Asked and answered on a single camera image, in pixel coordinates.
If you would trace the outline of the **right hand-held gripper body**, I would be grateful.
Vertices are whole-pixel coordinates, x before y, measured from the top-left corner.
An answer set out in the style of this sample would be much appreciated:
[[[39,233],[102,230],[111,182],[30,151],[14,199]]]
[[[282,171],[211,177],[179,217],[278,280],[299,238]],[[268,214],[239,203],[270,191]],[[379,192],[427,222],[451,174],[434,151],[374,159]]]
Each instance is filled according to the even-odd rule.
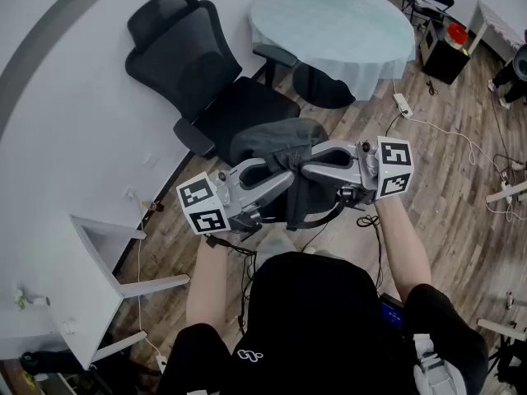
[[[413,153],[405,140],[378,136],[376,142],[347,144],[356,183],[346,183],[340,190],[346,207],[365,210],[380,199],[400,195],[408,191],[413,177]]]

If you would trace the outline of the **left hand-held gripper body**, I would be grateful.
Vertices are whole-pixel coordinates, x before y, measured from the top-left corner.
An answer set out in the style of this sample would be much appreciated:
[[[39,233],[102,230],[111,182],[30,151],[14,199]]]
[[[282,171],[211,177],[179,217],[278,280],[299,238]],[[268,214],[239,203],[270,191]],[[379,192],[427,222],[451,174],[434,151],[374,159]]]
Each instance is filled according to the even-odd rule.
[[[261,228],[257,205],[264,184],[252,186],[240,172],[202,172],[177,187],[183,213],[197,235],[231,231],[252,235]]]

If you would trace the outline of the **dark grey cloth garment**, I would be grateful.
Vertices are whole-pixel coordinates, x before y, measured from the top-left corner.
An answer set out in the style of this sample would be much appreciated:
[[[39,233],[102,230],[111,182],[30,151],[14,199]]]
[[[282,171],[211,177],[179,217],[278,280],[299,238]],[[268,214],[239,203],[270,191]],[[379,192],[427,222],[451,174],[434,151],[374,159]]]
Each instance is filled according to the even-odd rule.
[[[316,183],[301,173],[301,167],[312,158],[312,147],[328,139],[322,125],[311,118],[263,123],[235,135],[229,153],[235,165],[262,158],[272,174],[293,173],[292,185],[259,209],[264,223],[284,222],[289,230],[312,229],[342,212],[336,188]]]

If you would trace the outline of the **black office chair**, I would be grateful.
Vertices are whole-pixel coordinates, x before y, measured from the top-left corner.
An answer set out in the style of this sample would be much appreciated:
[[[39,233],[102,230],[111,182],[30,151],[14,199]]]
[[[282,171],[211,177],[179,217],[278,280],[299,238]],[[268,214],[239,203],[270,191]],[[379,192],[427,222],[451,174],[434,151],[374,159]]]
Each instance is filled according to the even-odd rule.
[[[149,0],[127,27],[127,74],[177,108],[174,134],[196,156],[230,164],[239,132],[299,116],[296,102],[242,76],[212,2]]]

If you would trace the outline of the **person's left forearm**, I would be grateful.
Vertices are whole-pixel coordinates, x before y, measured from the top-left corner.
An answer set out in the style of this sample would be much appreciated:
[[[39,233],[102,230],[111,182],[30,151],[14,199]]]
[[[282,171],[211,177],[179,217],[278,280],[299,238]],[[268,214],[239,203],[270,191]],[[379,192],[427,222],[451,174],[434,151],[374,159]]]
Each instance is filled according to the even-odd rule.
[[[188,326],[205,323],[222,333],[226,323],[227,248],[211,247],[203,235],[186,303]]]

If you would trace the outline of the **person's right forearm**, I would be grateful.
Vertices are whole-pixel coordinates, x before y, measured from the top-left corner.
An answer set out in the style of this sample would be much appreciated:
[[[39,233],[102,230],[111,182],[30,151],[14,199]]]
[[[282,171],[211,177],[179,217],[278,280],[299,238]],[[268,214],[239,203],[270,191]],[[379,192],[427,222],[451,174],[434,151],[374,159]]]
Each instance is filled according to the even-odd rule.
[[[405,303],[414,287],[431,284],[427,252],[399,196],[377,200],[375,209],[395,288]]]

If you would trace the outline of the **black folding chair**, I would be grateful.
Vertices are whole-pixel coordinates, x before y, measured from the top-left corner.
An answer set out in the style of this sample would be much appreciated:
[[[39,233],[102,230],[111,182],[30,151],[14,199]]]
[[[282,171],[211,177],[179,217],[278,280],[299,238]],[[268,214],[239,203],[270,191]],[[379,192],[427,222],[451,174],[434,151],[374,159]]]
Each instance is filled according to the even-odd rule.
[[[410,22],[416,17],[424,21],[443,22],[447,11],[455,5],[455,0],[403,0],[403,12],[410,15]]]

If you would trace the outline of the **black box cabinet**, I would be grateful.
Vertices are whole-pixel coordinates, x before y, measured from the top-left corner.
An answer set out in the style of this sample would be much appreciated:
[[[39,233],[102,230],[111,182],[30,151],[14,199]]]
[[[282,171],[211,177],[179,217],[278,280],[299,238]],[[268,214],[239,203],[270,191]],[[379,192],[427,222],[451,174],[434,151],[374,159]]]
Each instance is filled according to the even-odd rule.
[[[419,43],[422,71],[429,77],[451,85],[470,60],[463,49],[456,49],[446,40],[445,26],[429,21]]]

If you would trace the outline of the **light blue round tablecloth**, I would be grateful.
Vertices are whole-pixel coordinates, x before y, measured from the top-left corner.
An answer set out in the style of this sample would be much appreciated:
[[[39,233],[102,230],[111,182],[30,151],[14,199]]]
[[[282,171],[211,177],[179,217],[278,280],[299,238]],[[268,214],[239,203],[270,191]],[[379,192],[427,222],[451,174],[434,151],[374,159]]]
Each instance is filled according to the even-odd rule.
[[[401,78],[416,55],[411,23],[388,0],[256,0],[249,20],[255,43],[342,81],[357,100]]]

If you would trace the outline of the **person's black shirt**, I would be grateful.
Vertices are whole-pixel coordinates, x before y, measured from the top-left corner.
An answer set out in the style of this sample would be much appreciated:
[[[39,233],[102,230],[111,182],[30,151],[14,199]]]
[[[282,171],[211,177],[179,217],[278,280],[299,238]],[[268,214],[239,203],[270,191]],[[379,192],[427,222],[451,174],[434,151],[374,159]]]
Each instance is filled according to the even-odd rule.
[[[207,324],[183,329],[157,395],[418,395],[417,334],[429,335],[439,357],[459,370],[468,395],[479,395],[485,341],[436,288],[414,287],[402,327],[392,329],[366,271],[338,258],[283,253],[256,272],[236,347]]]

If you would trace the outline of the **blue device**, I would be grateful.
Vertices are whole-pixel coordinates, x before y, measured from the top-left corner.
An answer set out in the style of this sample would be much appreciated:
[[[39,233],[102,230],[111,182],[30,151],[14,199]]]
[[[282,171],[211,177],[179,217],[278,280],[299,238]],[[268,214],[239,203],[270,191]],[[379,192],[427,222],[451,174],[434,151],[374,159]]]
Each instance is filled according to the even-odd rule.
[[[403,303],[391,295],[380,295],[381,313],[383,319],[392,327],[400,330],[403,326]]]

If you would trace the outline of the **red container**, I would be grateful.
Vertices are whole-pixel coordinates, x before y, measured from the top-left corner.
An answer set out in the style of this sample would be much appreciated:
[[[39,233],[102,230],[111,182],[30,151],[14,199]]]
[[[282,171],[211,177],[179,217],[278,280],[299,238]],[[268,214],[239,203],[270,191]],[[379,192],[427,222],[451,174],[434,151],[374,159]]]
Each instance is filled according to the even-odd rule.
[[[446,30],[445,41],[455,49],[462,49],[467,39],[468,32],[465,28],[452,21]]]

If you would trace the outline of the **white desk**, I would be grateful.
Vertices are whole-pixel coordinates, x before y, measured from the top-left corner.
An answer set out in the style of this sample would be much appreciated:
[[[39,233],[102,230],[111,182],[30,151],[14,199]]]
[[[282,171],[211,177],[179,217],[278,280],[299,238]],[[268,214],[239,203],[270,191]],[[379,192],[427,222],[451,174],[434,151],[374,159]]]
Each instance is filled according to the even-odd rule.
[[[0,238],[0,360],[25,351],[68,348],[83,368],[146,337],[144,330],[100,344],[126,299],[183,286],[189,275],[121,284],[114,275],[117,244],[143,240],[134,226],[93,221],[59,213],[36,227],[37,240],[24,230],[14,244]]]

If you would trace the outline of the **white side table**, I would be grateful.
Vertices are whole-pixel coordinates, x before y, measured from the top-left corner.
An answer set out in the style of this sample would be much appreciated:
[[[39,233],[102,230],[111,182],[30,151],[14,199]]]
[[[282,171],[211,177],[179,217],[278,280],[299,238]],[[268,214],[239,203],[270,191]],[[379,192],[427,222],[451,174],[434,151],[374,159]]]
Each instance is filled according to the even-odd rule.
[[[483,40],[504,62],[510,62],[516,51],[525,43],[524,38],[481,0],[477,0],[465,30],[476,35],[469,46],[469,56]]]

